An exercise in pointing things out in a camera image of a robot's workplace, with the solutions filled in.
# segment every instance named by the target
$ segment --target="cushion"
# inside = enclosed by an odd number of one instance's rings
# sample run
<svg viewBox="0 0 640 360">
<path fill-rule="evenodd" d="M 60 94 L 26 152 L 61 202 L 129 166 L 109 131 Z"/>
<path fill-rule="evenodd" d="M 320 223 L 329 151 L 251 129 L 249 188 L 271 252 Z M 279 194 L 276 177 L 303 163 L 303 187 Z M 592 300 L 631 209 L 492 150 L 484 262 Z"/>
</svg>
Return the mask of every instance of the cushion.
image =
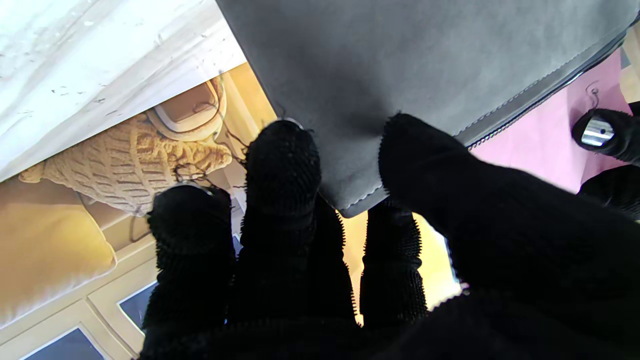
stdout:
<svg viewBox="0 0 640 360">
<path fill-rule="evenodd" d="M 76 193 L 50 181 L 1 183 L 0 229 L 0 329 L 116 266 Z"/>
<path fill-rule="evenodd" d="M 314 131 L 321 191 L 347 216 L 385 192 L 403 111 L 470 145 L 611 53 L 639 0 L 218 0 L 279 115 Z"/>
</svg>

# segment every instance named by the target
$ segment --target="yellow pillow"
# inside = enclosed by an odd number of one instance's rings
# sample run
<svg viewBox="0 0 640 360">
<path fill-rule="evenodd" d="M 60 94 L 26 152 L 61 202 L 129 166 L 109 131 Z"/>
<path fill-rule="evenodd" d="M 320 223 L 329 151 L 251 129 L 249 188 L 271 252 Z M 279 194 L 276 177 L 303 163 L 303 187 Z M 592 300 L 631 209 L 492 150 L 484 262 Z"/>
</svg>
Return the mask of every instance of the yellow pillow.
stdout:
<svg viewBox="0 0 640 360">
<path fill-rule="evenodd" d="M 76 193 L 50 181 L 1 183 L 0 229 L 0 329 L 116 266 Z"/>
</svg>

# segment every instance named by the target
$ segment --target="tan knit cushion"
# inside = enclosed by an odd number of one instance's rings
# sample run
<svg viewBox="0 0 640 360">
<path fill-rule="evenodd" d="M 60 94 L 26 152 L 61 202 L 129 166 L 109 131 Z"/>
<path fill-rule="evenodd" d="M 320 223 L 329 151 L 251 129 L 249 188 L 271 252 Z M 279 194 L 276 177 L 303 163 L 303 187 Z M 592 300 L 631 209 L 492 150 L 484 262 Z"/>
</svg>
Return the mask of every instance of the tan knit cushion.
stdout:
<svg viewBox="0 0 640 360">
<path fill-rule="evenodd" d="M 153 196 L 183 178 L 224 167 L 230 151 L 212 138 L 179 142 L 159 134 L 146 113 L 107 129 L 20 175 L 26 183 L 50 179 L 135 215 L 151 210 Z"/>
</svg>

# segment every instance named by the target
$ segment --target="gray bag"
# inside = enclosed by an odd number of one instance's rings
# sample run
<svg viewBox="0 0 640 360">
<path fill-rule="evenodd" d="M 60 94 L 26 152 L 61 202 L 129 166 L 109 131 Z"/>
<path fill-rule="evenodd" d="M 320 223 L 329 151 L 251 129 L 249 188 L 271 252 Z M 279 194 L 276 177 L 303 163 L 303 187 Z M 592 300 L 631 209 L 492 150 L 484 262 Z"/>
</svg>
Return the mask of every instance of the gray bag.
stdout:
<svg viewBox="0 0 640 360">
<path fill-rule="evenodd" d="M 218 0 L 279 115 L 313 129 L 345 217 L 385 198 L 402 111 L 472 147 L 617 49 L 640 0 Z"/>
</svg>

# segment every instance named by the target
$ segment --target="white stitching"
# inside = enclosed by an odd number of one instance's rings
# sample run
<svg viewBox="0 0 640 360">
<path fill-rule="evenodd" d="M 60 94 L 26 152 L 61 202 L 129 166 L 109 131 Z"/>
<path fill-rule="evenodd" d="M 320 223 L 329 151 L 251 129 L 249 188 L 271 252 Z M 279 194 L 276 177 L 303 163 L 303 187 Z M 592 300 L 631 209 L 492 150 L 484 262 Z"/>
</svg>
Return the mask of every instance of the white stitching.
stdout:
<svg viewBox="0 0 640 360">
<path fill-rule="evenodd" d="M 553 70 L 552 72 L 548 73 L 547 75 L 543 76 L 542 78 L 539 78 L 538 80 L 536 80 L 533 84 L 527 86 L 524 90 L 522 90 L 521 92 L 519 92 L 518 94 L 516 94 L 514 97 L 510 98 L 509 100 L 507 100 L 504 104 L 498 106 L 497 108 L 493 109 L 491 112 L 488 112 L 486 114 L 484 114 L 483 116 L 481 116 L 480 118 L 478 118 L 476 121 L 472 122 L 471 124 L 469 124 L 467 127 L 465 127 L 464 129 L 458 131 L 455 135 L 453 136 L 458 136 L 460 135 L 463 131 L 467 130 L 468 128 L 470 128 L 471 126 L 473 126 L 474 124 L 476 124 L 477 122 L 483 120 L 484 118 L 486 118 L 487 116 L 491 115 L 492 113 L 495 113 L 496 111 L 500 110 L 503 106 L 509 104 L 511 101 L 515 100 L 515 98 L 517 98 L 518 96 L 524 94 L 524 92 L 526 92 L 528 89 L 530 89 L 531 87 L 533 87 L 535 84 L 539 83 L 540 81 L 544 80 L 545 78 L 547 78 L 549 75 L 553 74 L 554 72 L 560 70 L 563 66 L 565 66 L 566 64 L 570 63 L 573 59 L 577 58 L 578 56 L 580 56 L 581 54 L 584 54 L 585 51 L 591 49 L 592 47 L 596 46 L 597 43 L 599 43 L 600 41 L 602 41 L 602 39 L 604 39 L 605 37 L 608 37 L 611 33 L 613 33 L 614 31 L 616 31 L 619 27 L 621 26 L 618 25 L 616 26 L 616 28 L 608 33 L 606 33 L 603 37 L 599 38 L 595 43 L 591 44 L 589 47 L 587 47 L 585 50 L 583 50 L 580 53 L 577 53 L 573 58 L 571 58 L 570 60 L 568 60 L 566 63 L 560 65 L 560 67 L 558 67 L 556 70 Z M 356 200 L 355 202 L 347 205 L 346 208 L 342 208 L 339 209 L 340 212 L 348 210 L 351 206 L 354 206 L 355 204 L 358 204 L 360 201 L 363 201 L 364 199 L 368 198 L 369 196 L 373 195 L 375 192 L 377 192 L 383 185 L 378 186 L 377 188 L 375 188 L 372 192 L 368 193 L 367 195 L 364 195 L 363 198 Z"/>
<path fill-rule="evenodd" d="M 547 75 L 543 76 L 542 78 L 539 78 L 538 80 L 536 80 L 533 84 L 527 86 L 526 88 L 524 88 L 524 90 L 522 90 L 521 92 L 517 93 L 514 97 L 510 98 L 509 100 L 507 100 L 505 103 L 503 103 L 502 105 L 498 106 L 497 108 L 493 109 L 492 111 L 484 114 L 483 116 L 479 117 L 476 121 L 472 122 L 471 124 L 467 125 L 464 129 L 458 131 L 457 133 L 455 133 L 453 136 L 458 136 L 460 134 L 462 134 L 463 131 L 467 130 L 468 128 L 472 127 L 474 124 L 477 124 L 479 121 L 485 119 L 486 117 L 488 117 L 489 115 L 491 115 L 492 113 L 495 113 L 496 111 L 500 110 L 501 108 L 503 108 L 505 105 L 509 104 L 511 101 L 514 101 L 518 96 L 524 94 L 524 92 L 526 92 L 528 89 L 532 88 L 535 84 L 539 83 L 540 81 L 543 81 L 545 78 L 549 77 L 549 75 L 553 74 L 554 72 L 560 70 L 562 67 L 564 67 L 566 64 L 570 63 L 573 59 L 577 58 L 578 56 L 584 54 L 587 50 L 591 49 L 592 47 L 596 46 L 600 41 L 602 41 L 602 39 L 604 39 L 605 37 L 608 37 L 611 33 L 613 33 L 614 31 L 616 31 L 616 29 L 606 33 L 603 37 L 599 38 L 595 43 L 591 44 L 589 47 L 587 47 L 585 50 L 577 53 L 573 58 L 569 59 L 566 63 L 560 65 L 556 70 L 553 70 L 552 72 L 548 73 Z"/>
<path fill-rule="evenodd" d="M 383 185 L 380 185 L 379 187 L 375 188 L 372 192 L 368 193 L 367 195 L 364 195 L 363 198 L 356 200 L 356 202 L 349 204 L 346 208 L 342 208 L 339 209 L 339 211 L 344 211 L 349 209 L 351 206 L 354 206 L 355 204 L 358 204 L 360 201 L 363 201 L 364 199 L 368 198 L 369 196 L 373 195 L 373 193 L 377 192 Z"/>
</svg>

